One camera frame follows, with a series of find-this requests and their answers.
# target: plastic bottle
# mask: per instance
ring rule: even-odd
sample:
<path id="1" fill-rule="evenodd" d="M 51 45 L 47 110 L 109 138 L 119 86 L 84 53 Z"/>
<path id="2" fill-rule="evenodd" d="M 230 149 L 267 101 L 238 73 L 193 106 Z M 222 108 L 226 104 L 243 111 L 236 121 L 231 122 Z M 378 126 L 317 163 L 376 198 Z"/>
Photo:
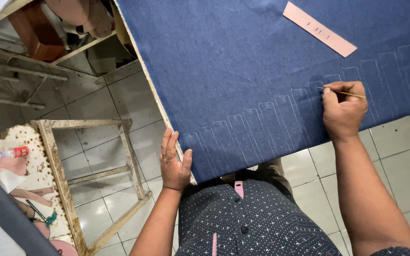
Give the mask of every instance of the plastic bottle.
<path id="1" fill-rule="evenodd" d="M 20 147 L 20 148 L 9 148 L 8 150 L 0 152 L 0 158 L 3 157 L 23 157 L 27 156 L 30 153 L 30 149 L 28 147 Z"/>

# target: man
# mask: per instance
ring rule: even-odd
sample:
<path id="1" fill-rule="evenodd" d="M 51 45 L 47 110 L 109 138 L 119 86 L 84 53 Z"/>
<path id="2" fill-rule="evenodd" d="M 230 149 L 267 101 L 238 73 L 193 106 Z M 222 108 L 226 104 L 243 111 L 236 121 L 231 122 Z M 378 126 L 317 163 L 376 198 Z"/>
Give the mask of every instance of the man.
<path id="1" fill-rule="evenodd" d="M 366 99 L 361 82 L 324 86 L 323 122 L 336 154 L 339 206 L 354 255 L 410 256 L 410 228 L 359 139 Z M 178 132 L 162 141 L 163 188 L 130 253 L 170 255 L 179 207 L 176 255 L 340 255 L 327 235 L 295 204 L 280 160 L 241 170 L 235 181 L 188 186 L 192 150 L 176 159 Z"/>

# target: blue denim fabric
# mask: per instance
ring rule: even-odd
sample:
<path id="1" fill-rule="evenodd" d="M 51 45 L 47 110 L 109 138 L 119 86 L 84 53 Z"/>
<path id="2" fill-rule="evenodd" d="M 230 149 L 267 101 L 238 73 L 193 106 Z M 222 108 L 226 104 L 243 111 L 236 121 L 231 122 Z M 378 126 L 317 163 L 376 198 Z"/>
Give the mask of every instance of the blue denim fabric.
<path id="1" fill-rule="evenodd" d="M 292 0 L 358 49 L 283 17 L 287 0 L 117 0 L 203 182 L 328 141 L 322 86 L 361 80 L 361 130 L 410 115 L 410 0 Z"/>

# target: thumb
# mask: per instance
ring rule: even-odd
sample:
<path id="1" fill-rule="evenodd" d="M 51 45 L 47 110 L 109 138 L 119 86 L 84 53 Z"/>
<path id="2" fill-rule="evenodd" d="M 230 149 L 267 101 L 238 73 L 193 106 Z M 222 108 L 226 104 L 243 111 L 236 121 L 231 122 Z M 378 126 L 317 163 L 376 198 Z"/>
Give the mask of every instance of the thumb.
<path id="1" fill-rule="evenodd" d="M 181 169 L 183 169 L 183 171 L 191 171 L 191 166 L 192 166 L 192 149 L 188 149 L 183 155 L 183 163 L 181 165 Z"/>
<path id="2" fill-rule="evenodd" d="M 322 95 L 322 104 L 324 110 L 338 107 L 338 96 L 336 96 L 336 93 L 330 90 L 330 88 L 325 88 Z"/>

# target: gray fabric roll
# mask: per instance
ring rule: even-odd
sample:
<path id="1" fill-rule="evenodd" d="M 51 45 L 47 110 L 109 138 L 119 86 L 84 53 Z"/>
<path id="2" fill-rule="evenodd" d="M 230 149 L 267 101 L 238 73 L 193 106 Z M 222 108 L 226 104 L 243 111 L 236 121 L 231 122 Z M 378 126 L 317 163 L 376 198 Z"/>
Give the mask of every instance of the gray fabric roll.
<path id="1" fill-rule="evenodd" d="M 0 226 L 29 256 L 59 256 L 0 186 Z"/>

